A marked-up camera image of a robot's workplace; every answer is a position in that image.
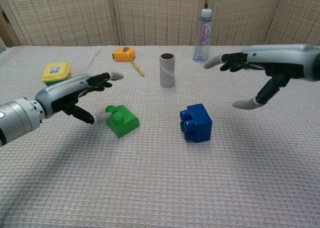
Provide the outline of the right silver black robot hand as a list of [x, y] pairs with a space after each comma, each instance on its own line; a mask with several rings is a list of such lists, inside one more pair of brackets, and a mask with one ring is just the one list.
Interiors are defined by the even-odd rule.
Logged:
[[237, 72], [249, 68], [264, 71], [271, 77], [256, 96], [232, 104], [237, 109], [254, 110], [266, 105], [291, 79], [318, 82], [320, 48], [309, 44], [250, 45], [240, 52], [216, 55], [204, 64], [204, 68], [218, 65], [222, 65], [221, 71]]

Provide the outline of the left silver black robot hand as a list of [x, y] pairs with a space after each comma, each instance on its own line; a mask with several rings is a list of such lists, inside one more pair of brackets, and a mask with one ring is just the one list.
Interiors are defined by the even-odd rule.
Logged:
[[124, 75], [118, 72], [104, 72], [94, 76], [82, 74], [43, 88], [35, 96], [35, 100], [42, 106], [46, 119], [63, 111], [68, 116], [73, 116], [87, 124], [100, 124], [109, 119], [112, 113], [90, 114], [77, 106], [79, 98], [91, 92], [102, 92], [112, 87], [109, 81], [118, 81], [123, 78]]

